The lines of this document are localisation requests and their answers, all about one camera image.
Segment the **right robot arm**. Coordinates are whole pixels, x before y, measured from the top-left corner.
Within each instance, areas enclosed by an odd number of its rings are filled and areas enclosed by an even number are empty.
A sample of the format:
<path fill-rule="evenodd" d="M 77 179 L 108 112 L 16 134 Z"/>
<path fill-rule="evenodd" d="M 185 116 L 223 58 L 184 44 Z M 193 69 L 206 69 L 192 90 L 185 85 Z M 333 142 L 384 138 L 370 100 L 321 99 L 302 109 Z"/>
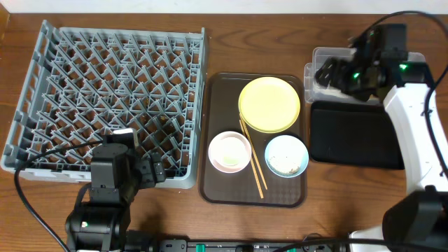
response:
<path fill-rule="evenodd" d="M 316 48 L 305 69 L 311 158 L 405 170 L 406 197 L 352 232 L 350 251 L 447 250 L 447 138 L 430 69 L 406 45 L 404 24 L 379 24 L 351 48 Z"/>

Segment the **light blue bowl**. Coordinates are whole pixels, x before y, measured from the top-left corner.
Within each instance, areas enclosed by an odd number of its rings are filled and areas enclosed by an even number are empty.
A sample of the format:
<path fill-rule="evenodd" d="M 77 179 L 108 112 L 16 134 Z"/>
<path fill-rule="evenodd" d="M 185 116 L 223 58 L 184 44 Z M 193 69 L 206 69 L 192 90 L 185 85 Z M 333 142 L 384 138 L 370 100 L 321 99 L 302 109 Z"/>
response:
<path fill-rule="evenodd" d="M 291 179 L 306 171 L 309 153 L 299 138 L 291 135 L 276 136 L 266 146 L 265 162 L 277 176 Z"/>

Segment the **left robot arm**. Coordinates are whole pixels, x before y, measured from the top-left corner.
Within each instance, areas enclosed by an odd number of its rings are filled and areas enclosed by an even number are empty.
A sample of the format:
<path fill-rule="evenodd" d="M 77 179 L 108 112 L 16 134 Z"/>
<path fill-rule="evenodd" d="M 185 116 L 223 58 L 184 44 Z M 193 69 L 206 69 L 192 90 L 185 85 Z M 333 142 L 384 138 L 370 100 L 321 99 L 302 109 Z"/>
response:
<path fill-rule="evenodd" d="M 130 205 L 140 189 L 166 180 L 158 153 L 140 157 L 133 128 L 117 129 L 92 150 L 91 182 L 78 192 L 65 223 L 70 251 L 156 251 L 148 235 L 129 230 Z"/>

